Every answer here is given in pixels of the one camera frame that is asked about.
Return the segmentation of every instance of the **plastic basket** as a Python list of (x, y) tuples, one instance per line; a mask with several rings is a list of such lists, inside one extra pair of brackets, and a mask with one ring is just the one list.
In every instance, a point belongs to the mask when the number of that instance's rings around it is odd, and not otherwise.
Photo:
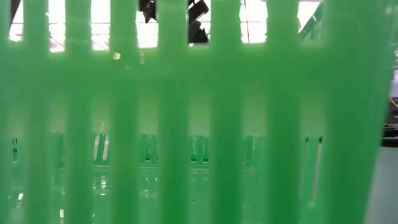
[(239, 1), (213, 0), (190, 48), (186, 1), (162, 0), (159, 47), (138, 49), (137, 2), (112, 0), (101, 53), (90, 1), (67, 0), (51, 54), (47, 1), (24, 2), (21, 43), (1, 1), (0, 223), (363, 223), (396, 5), (323, 4), (320, 40), (268, 0), (266, 43), (243, 45)]

